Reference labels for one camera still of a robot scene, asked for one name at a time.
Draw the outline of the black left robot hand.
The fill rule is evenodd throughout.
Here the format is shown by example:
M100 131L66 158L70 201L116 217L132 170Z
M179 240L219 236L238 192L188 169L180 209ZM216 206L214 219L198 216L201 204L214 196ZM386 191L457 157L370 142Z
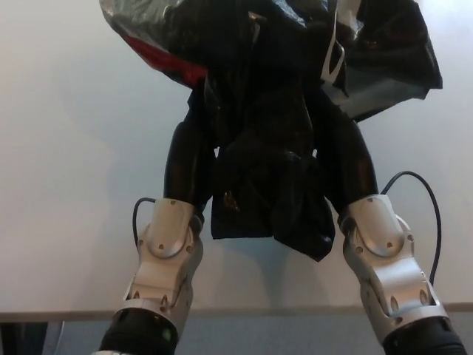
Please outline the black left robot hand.
M210 199L214 148L207 132L196 123L183 121L171 139L166 161L164 198L189 203L202 215Z

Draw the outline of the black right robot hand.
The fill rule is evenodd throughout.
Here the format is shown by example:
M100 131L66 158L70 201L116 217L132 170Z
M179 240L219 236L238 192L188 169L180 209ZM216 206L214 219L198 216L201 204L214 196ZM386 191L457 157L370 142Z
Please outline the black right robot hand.
M354 121L343 118L322 126L318 159L326 173L327 197L337 213L378 194L372 158Z

